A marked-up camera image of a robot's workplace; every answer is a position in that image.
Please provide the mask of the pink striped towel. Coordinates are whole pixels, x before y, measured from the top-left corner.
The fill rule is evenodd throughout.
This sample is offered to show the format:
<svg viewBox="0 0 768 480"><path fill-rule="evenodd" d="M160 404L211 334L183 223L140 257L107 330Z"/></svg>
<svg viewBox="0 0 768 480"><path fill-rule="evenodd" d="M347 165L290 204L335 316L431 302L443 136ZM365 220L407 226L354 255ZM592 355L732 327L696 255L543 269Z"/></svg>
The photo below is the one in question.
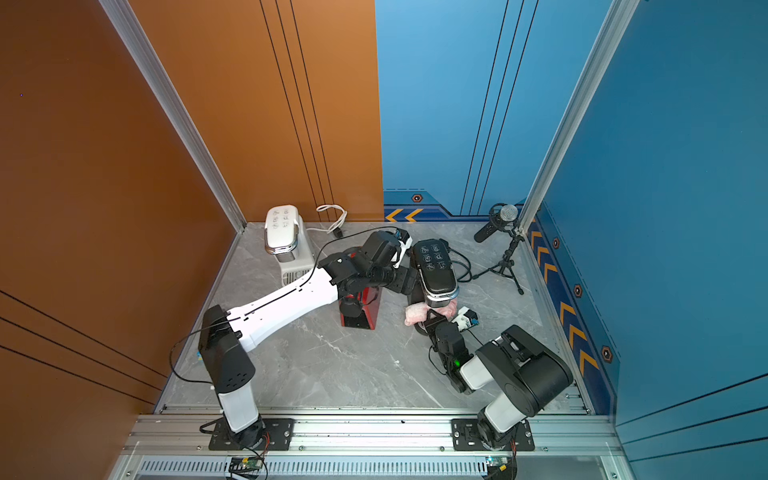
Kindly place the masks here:
<svg viewBox="0 0 768 480"><path fill-rule="evenodd" d="M446 317L448 320L452 320L457 315L457 300L453 299L446 306L442 307L430 307L425 302L409 305L405 309L404 325L414 326L419 322L425 321L430 310L434 310L438 314Z"/></svg>

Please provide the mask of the black coffee machine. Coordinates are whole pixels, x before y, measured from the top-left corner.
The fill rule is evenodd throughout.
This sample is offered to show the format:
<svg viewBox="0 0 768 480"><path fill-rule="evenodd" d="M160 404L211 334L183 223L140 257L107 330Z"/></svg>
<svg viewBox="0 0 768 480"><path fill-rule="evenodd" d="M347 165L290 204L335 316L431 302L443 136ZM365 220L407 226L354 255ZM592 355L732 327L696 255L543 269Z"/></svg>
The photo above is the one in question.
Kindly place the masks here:
<svg viewBox="0 0 768 480"><path fill-rule="evenodd" d="M445 307L458 296L458 281L444 240L416 242L411 248L410 266L418 275L408 295L410 305L425 303L431 308Z"/></svg>

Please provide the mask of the red Nespresso coffee machine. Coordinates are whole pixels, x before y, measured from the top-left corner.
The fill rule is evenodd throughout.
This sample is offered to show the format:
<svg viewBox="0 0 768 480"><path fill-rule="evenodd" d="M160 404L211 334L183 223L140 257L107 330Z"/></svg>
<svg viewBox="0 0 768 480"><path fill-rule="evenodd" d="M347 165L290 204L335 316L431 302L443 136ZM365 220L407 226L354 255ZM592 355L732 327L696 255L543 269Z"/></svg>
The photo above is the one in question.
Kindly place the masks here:
<svg viewBox="0 0 768 480"><path fill-rule="evenodd" d="M346 328L374 330L381 302L381 288L367 287L347 295L339 302L341 325Z"/></svg>

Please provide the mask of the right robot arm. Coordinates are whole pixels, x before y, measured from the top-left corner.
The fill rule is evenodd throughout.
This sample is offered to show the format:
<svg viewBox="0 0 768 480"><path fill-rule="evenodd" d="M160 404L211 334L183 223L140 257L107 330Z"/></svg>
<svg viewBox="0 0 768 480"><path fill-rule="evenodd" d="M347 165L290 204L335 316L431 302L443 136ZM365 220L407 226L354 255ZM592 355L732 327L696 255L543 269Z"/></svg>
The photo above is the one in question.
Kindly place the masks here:
<svg viewBox="0 0 768 480"><path fill-rule="evenodd" d="M574 382L566 362L517 325L475 352L466 347L460 326L434 310L416 329L429 337L441 363L437 370L455 390L470 394L491 384L500 389L476 419L451 422L454 449L533 450L528 420Z"/></svg>

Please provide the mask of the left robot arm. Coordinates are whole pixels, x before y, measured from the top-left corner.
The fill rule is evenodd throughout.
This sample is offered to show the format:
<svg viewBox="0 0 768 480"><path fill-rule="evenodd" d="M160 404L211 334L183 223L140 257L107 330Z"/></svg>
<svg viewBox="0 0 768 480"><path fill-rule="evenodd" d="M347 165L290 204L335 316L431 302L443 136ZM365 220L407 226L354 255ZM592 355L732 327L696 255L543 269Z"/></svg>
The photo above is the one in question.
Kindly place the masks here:
<svg viewBox="0 0 768 480"><path fill-rule="evenodd" d="M200 354L223 414L223 430L244 449L266 442L255 399L255 366L249 357L272 334L321 307L336 303L341 323L375 328L384 289L410 294L415 270L402 264L412 237L400 228L372 228L360 247L319 260L305 275L273 293L228 311L215 305L203 318Z"/></svg>

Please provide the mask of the white coffee machine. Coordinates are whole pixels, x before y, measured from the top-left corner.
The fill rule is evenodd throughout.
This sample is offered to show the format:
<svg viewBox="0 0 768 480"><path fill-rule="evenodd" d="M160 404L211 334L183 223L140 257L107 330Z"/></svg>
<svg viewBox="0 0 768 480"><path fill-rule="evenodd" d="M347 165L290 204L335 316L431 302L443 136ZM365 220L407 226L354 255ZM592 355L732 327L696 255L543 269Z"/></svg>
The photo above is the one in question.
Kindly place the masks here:
<svg viewBox="0 0 768 480"><path fill-rule="evenodd" d="M286 286L314 267L314 255L299 210L294 205L271 208L264 224L265 251L278 262L281 283Z"/></svg>

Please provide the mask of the right green circuit board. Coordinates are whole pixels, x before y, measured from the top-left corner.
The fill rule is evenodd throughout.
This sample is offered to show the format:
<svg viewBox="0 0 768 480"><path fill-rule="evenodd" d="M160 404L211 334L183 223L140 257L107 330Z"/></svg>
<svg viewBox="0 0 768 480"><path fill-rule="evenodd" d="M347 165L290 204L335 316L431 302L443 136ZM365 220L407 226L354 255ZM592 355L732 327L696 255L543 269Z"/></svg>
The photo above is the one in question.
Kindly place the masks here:
<svg viewBox="0 0 768 480"><path fill-rule="evenodd" d="M515 457L502 457L498 465L488 465L485 480L516 480L518 462Z"/></svg>

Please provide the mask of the green circuit board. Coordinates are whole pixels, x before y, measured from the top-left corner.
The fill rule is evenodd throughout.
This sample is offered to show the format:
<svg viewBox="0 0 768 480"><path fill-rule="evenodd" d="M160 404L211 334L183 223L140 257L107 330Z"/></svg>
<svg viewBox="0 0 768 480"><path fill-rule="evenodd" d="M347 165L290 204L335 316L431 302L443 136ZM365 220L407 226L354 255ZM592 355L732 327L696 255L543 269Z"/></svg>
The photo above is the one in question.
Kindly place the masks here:
<svg viewBox="0 0 768 480"><path fill-rule="evenodd" d="M515 457L502 457L498 465L488 465L485 480L516 480L518 462Z"/></svg>
<svg viewBox="0 0 768 480"><path fill-rule="evenodd" d="M227 467L228 479L267 479L268 468L261 457L232 457Z"/></svg>

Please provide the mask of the left green circuit board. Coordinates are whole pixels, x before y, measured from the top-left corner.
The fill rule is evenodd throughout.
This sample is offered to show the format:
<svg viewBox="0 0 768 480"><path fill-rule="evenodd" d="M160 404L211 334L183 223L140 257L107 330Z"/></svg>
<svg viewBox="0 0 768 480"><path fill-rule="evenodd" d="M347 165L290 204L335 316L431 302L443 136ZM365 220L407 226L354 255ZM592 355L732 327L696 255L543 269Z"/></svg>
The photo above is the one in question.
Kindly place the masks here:
<svg viewBox="0 0 768 480"><path fill-rule="evenodd" d="M227 467L228 479L267 479L268 468L261 457L232 457Z"/></svg>

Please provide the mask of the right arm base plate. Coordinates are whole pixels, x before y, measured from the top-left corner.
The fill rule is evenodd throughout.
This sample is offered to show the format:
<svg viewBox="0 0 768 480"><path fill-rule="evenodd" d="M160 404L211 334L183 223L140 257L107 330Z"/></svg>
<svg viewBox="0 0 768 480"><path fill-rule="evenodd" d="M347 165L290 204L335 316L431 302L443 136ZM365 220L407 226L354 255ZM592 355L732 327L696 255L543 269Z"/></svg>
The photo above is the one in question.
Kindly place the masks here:
<svg viewBox="0 0 768 480"><path fill-rule="evenodd" d="M535 450L530 424L523 420L506 432L498 432L487 420L454 418L450 421L451 439L456 451Z"/></svg>

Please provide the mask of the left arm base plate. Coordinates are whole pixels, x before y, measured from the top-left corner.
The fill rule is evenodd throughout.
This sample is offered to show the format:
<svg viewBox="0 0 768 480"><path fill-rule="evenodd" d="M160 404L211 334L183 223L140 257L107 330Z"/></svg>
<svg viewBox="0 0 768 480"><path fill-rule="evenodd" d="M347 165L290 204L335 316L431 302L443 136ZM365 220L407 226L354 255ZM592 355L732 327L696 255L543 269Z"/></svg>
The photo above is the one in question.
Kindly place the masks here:
<svg viewBox="0 0 768 480"><path fill-rule="evenodd" d="M220 417L200 426L202 434L210 436L210 451L258 450L259 452L287 451L290 448L295 420L292 418L263 418L234 432L227 420Z"/></svg>

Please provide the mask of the aluminium front rail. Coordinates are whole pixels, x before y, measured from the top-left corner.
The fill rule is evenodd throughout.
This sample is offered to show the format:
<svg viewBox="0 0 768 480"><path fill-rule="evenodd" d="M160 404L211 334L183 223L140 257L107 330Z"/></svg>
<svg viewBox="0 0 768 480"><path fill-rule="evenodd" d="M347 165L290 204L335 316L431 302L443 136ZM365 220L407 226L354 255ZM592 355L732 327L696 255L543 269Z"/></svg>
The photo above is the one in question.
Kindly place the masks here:
<svg viewBox="0 0 768 480"><path fill-rule="evenodd" d="M604 416L529 419L532 452L456 451L450 421L466 410L269 409L292 418L287 451L210 451L201 425L214 410L140 417L110 473L112 479L228 479L232 457L261 457L267 479L484 479L488 465L515 457L517 479L630 479L618 436Z"/></svg>

